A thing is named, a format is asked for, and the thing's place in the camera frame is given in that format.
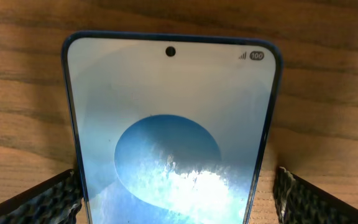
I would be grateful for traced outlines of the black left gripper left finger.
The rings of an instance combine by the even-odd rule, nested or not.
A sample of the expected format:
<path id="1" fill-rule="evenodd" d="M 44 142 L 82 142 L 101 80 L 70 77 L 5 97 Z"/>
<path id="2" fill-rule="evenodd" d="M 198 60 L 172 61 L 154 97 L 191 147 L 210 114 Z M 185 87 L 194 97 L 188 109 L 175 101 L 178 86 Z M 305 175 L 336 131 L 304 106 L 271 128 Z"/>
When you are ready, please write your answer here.
<path id="1" fill-rule="evenodd" d="M 68 169 L 0 203 L 0 224 L 75 224 L 82 198 L 80 175 Z"/>

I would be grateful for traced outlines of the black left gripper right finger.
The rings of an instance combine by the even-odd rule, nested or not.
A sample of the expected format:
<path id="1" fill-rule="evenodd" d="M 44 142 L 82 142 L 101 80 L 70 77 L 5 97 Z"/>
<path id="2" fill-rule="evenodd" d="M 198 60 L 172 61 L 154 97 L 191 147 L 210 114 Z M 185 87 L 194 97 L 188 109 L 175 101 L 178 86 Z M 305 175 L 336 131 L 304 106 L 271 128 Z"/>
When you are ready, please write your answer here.
<path id="1" fill-rule="evenodd" d="M 358 224 L 358 209 L 278 167 L 273 199 L 280 224 Z"/>

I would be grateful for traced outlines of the blue Galaxy smartphone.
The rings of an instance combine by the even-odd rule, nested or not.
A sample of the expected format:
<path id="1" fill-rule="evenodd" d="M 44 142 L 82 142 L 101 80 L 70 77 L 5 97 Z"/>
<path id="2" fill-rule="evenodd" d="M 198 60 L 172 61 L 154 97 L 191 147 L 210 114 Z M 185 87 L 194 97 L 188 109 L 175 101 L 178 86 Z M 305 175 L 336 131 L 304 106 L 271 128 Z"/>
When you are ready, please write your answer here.
<path id="1" fill-rule="evenodd" d="M 62 69 L 89 223 L 247 223 L 283 70 L 258 39 L 86 30 Z"/>

